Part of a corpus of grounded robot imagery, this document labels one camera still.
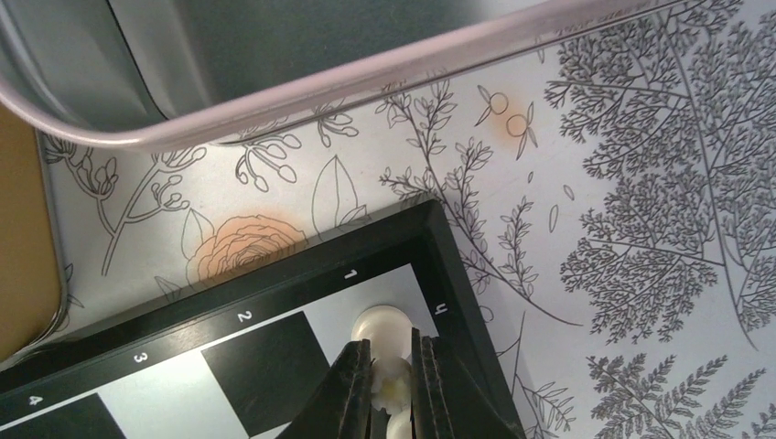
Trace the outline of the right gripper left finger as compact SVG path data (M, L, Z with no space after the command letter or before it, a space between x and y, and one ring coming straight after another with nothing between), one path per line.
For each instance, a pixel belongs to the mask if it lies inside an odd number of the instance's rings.
M348 342L302 411L278 435L286 439L368 438L372 421L371 343Z

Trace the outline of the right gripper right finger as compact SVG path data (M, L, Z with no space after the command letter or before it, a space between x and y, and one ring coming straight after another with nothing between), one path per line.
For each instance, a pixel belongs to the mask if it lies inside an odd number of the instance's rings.
M446 341L414 328L411 344L414 438L521 437L516 426L497 413Z

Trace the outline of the white chess piece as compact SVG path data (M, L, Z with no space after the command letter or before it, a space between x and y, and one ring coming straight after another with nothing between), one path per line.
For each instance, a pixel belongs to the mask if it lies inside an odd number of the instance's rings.
M351 330L353 341L367 340L371 348L372 424L384 438L411 438L412 329L410 318L390 305L361 313Z

